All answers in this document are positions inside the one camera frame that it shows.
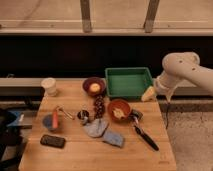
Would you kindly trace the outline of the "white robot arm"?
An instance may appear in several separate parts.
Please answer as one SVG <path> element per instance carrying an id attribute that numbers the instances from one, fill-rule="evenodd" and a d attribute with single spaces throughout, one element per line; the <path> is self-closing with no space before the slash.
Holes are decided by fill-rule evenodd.
<path id="1" fill-rule="evenodd" d="M 163 58 L 162 67 L 163 72 L 142 94 L 142 102 L 155 100 L 157 95 L 164 95 L 170 102 L 183 80 L 203 88 L 213 96 L 213 69 L 202 67 L 199 55 L 195 52 L 169 53 Z"/>

